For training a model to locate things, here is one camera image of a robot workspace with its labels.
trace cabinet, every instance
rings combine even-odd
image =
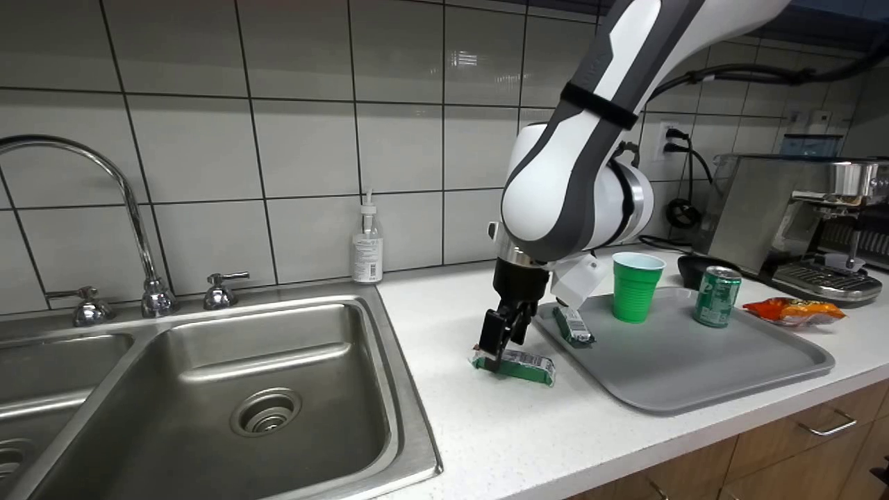
[[[868,387],[576,500],[882,500],[889,383]]]

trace chrome faucet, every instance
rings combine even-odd
[[[104,170],[121,186],[122,202],[128,207],[128,215],[130,215],[130,225],[133,225],[137,245],[139,245],[139,261],[141,261],[141,273],[146,273],[141,318],[169,315],[173,312],[173,293],[168,288],[168,283],[157,273],[157,261],[153,261],[153,252],[146,240],[146,225],[139,216],[137,194],[133,194],[128,177],[121,173],[121,168],[115,168],[105,157],[94,152],[93,147],[87,147],[82,143],[62,140],[62,136],[30,136],[27,133],[27,136],[2,136],[0,140],[0,157],[5,157],[11,151],[34,151],[34,147],[76,152],[76,157],[87,159],[89,165],[94,165],[97,170]]]

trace sink drain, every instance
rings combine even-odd
[[[0,441],[0,480],[18,476],[25,465],[25,441]]]
[[[251,394],[230,416],[241,437],[269,437],[301,413],[301,401],[286,387]]]

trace stainless steel sink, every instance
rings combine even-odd
[[[0,343],[0,498],[130,347],[122,333]]]
[[[375,288],[122,329],[133,354],[18,498],[375,498],[440,469]]]

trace coffee machine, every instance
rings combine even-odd
[[[889,261],[889,165],[737,157],[730,170],[708,255],[803,297],[861,305],[882,295],[861,248]]]

